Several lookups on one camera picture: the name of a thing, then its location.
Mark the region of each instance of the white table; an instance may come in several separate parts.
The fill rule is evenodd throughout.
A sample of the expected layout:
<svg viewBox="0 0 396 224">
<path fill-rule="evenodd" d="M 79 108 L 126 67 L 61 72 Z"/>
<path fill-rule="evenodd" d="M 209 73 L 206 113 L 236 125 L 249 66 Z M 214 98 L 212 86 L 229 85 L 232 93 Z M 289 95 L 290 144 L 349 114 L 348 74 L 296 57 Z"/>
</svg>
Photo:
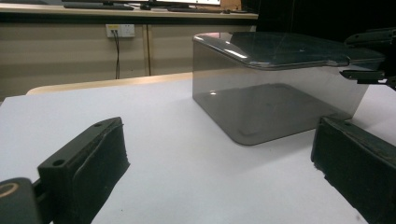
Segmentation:
<svg viewBox="0 0 396 224">
<path fill-rule="evenodd" d="M 353 121 L 396 145 L 395 100 L 370 87 Z M 314 168 L 315 131 L 237 145 L 192 100 L 191 79 L 7 98 L 0 180 L 35 181 L 44 159 L 118 116 L 131 166 L 93 223 L 366 223 Z"/>
</svg>

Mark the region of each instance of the wall socket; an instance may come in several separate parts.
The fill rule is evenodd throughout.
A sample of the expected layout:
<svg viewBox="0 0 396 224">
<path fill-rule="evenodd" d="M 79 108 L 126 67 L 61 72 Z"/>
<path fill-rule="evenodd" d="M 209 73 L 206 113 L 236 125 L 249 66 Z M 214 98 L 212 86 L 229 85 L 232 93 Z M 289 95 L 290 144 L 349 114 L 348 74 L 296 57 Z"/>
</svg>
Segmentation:
<svg viewBox="0 0 396 224">
<path fill-rule="evenodd" d="M 113 38 L 114 35 L 111 31 L 117 31 L 119 37 L 134 37 L 133 24 L 106 24 L 106 35 Z"/>
</svg>

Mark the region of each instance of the transparent plastic box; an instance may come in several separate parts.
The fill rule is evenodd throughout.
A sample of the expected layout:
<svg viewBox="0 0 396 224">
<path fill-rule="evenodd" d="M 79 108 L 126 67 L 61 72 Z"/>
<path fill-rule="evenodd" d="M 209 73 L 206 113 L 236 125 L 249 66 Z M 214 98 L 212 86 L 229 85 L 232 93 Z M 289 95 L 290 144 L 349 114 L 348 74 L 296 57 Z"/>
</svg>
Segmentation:
<svg viewBox="0 0 396 224">
<path fill-rule="evenodd" d="M 351 119 L 368 86 L 339 72 L 383 61 L 306 35 L 195 35 L 192 97 L 236 143 L 257 145 L 314 129 L 321 116 Z"/>
</svg>

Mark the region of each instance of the clear acrylic lid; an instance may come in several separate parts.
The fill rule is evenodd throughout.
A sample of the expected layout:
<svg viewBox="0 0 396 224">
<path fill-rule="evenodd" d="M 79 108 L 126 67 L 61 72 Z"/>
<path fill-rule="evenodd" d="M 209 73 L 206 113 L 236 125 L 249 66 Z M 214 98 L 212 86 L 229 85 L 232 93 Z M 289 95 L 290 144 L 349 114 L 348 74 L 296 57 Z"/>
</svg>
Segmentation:
<svg viewBox="0 0 396 224">
<path fill-rule="evenodd" d="M 195 35 L 193 41 L 263 70 L 384 61 L 381 53 L 370 49 L 349 49 L 343 43 L 290 33 L 210 33 Z"/>
</svg>

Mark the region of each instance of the black cable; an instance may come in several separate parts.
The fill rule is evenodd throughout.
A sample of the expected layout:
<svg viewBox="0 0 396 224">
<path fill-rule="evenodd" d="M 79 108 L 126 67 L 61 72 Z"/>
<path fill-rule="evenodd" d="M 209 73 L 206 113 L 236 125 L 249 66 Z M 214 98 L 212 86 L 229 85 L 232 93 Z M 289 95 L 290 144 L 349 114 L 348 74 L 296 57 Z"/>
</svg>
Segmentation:
<svg viewBox="0 0 396 224">
<path fill-rule="evenodd" d="M 120 40 L 119 40 L 119 32 L 112 30 L 111 33 L 114 36 L 114 40 L 116 42 L 116 48 L 117 48 L 116 79 L 120 79 Z"/>
</svg>

